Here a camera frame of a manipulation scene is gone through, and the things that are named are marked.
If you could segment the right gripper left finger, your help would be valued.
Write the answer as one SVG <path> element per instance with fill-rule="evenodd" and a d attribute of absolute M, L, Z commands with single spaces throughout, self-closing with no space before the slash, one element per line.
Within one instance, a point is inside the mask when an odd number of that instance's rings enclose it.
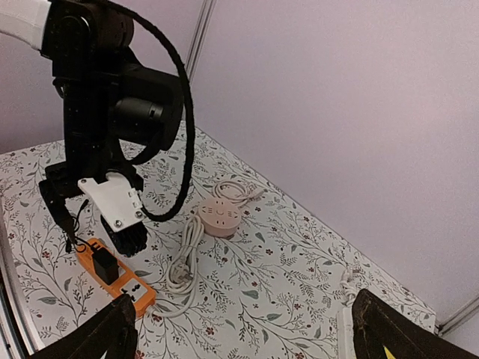
<path fill-rule="evenodd" d="M 128 295 L 120 295 L 74 332 L 32 357 L 134 358 L 137 345 L 134 304 Z"/>

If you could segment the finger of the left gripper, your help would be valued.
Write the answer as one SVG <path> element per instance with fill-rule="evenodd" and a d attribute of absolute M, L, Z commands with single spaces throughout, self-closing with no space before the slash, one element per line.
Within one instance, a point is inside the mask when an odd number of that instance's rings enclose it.
<path fill-rule="evenodd" d="M 40 194 L 46 204 L 54 222 L 64 231 L 67 236 L 66 246 L 72 247 L 75 243 L 75 230 L 73 216 L 66 207 L 66 199 L 80 195 L 77 186 L 40 186 Z"/>

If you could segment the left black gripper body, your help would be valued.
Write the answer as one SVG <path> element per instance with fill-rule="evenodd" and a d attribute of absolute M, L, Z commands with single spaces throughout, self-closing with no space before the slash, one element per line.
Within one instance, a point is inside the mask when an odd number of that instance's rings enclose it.
<path fill-rule="evenodd" d="M 107 173 L 118 173 L 126 177 L 129 184 L 136 190 L 144 188 L 144 180 L 133 165 L 123 157 L 111 157 L 98 160 L 89 166 L 76 164 L 73 161 L 57 162 L 47 165 L 45 179 L 39 183 L 40 194 L 47 209 L 57 209 L 65 206 L 66 199 L 82 195 L 78 181 L 84 178 L 94 178 L 98 183 L 106 181 Z"/>

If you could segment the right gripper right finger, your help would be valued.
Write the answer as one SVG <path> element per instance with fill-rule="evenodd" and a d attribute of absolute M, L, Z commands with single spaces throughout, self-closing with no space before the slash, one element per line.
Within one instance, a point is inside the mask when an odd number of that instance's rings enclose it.
<path fill-rule="evenodd" d="M 478 358 L 417 326 L 367 289 L 356 296 L 352 315 L 357 358 L 386 358 L 384 346 L 398 359 Z"/>

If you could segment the yellow cube socket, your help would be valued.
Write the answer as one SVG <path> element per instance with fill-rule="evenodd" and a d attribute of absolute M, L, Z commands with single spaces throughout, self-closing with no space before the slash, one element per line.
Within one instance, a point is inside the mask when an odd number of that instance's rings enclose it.
<path fill-rule="evenodd" d="M 396 359 L 396 357 L 385 346 L 383 348 L 387 359 Z"/>

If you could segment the white power strip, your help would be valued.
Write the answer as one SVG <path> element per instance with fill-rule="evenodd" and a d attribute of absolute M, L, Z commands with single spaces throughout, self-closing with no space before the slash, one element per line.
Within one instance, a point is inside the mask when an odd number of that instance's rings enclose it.
<path fill-rule="evenodd" d="M 353 315 L 351 307 L 343 307 L 337 313 L 338 358 L 356 359 L 353 342 Z"/>

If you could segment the orange power strip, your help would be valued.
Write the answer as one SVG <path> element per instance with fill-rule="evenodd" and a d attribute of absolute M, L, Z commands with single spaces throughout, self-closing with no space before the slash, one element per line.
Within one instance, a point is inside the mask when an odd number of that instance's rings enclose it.
<path fill-rule="evenodd" d="M 128 295 L 134 305 L 136 318 L 142 318 L 156 300 L 155 291 L 96 238 L 84 242 L 86 249 L 77 253 L 84 270 L 111 297 Z"/>

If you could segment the black power adapter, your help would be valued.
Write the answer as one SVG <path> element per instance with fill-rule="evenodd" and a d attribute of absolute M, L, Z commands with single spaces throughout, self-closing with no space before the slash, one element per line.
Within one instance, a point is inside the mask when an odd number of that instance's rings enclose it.
<path fill-rule="evenodd" d="M 113 284 L 119 278 L 118 260 L 97 242 L 92 244 L 91 249 L 95 274 L 104 284 Z"/>

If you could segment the pink round socket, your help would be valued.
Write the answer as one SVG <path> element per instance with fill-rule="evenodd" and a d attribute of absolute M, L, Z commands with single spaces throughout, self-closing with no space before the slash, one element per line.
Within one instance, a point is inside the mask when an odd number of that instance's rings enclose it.
<path fill-rule="evenodd" d="M 242 219 L 237 206 L 227 199 L 218 197 L 201 202 L 197 214 L 204 225 L 205 233 L 219 238 L 233 236 Z"/>

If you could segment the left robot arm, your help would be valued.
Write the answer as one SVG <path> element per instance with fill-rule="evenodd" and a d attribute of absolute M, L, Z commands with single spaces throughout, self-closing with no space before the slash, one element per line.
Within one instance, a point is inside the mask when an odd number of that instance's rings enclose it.
<path fill-rule="evenodd" d="M 165 222 L 182 208 L 195 157 L 195 119 L 188 76 L 170 40 L 151 22 L 112 1 L 3 1 L 1 32 L 52 63 L 64 104 L 63 162 L 39 184 L 54 222 L 77 243 L 66 206 L 85 194 L 120 254 L 147 245 L 144 219 Z M 136 168 L 169 150 L 186 127 L 183 179 L 173 206 L 149 212 Z"/>

